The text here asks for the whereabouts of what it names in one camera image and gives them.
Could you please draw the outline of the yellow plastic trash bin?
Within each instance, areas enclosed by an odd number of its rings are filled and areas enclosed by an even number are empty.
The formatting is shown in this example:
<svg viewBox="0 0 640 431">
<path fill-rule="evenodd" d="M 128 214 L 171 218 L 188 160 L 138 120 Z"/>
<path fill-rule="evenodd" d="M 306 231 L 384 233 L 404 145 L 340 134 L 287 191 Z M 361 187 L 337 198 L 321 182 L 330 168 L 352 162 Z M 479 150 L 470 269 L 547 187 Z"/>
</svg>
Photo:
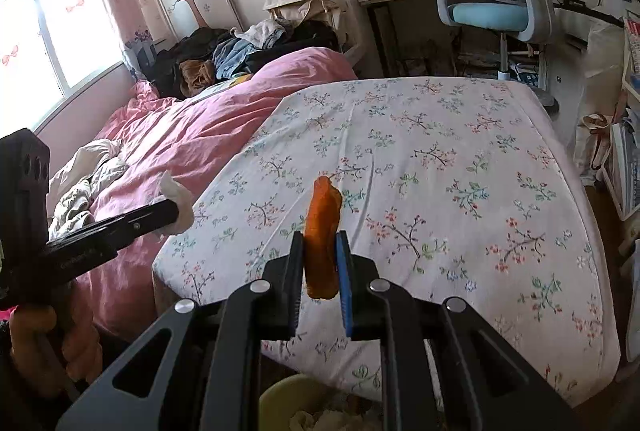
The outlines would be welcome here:
<svg viewBox="0 0 640 431">
<path fill-rule="evenodd" d="M 382 430 L 382 406 L 296 373 L 259 399 L 259 430 Z"/>
</svg>

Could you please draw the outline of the pink duvet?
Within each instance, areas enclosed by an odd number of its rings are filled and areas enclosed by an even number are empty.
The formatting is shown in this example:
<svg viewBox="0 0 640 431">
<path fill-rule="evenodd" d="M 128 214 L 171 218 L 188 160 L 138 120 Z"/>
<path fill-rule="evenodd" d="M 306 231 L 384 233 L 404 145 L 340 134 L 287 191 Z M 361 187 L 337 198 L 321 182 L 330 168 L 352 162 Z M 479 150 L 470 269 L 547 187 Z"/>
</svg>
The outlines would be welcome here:
<svg viewBox="0 0 640 431">
<path fill-rule="evenodd" d="M 200 196 L 285 96 L 355 76 L 343 54 L 312 47 L 277 58 L 242 84 L 190 100 L 162 99 L 148 81 L 137 82 L 128 104 L 94 138 L 126 170 L 90 198 L 89 214 L 102 221 L 151 203 L 165 172 Z M 79 277 L 94 322 L 107 335 L 134 340 L 156 318 L 151 265 L 163 242 L 138 238 Z"/>
</svg>

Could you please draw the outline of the floral bed sheet mattress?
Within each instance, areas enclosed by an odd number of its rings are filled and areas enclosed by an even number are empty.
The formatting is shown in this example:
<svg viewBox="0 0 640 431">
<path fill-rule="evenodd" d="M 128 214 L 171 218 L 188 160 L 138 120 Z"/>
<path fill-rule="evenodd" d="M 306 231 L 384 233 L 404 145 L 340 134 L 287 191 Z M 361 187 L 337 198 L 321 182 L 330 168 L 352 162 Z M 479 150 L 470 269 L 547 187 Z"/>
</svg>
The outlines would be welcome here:
<svg viewBox="0 0 640 431">
<path fill-rule="evenodd" d="M 468 301 L 568 403 L 620 361 L 605 253 L 585 188 L 524 84 L 397 78 L 285 98 L 168 239 L 158 290 L 207 304 L 285 255 L 312 185 L 341 192 L 357 255 L 411 295 Z"/>
</svg>

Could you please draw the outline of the pile of clothes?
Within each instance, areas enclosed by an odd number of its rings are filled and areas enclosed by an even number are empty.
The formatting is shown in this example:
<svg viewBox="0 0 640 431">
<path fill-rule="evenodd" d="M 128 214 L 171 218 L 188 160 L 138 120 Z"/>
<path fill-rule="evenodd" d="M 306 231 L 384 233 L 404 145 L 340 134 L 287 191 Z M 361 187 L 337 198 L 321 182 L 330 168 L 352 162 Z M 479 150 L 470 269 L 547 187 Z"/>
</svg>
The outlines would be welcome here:
<svg viewBox="0 0 640 431">
<path fill-rule="evenodd" d="M 198 28 L 157 53 L 143 75 L 162 98 L 190 99 L 306 48 L 341 52 L 347 43 L 343 9 L 333 0 L 265 0 L 267 17 L 244 32 Z"/>
</svg>

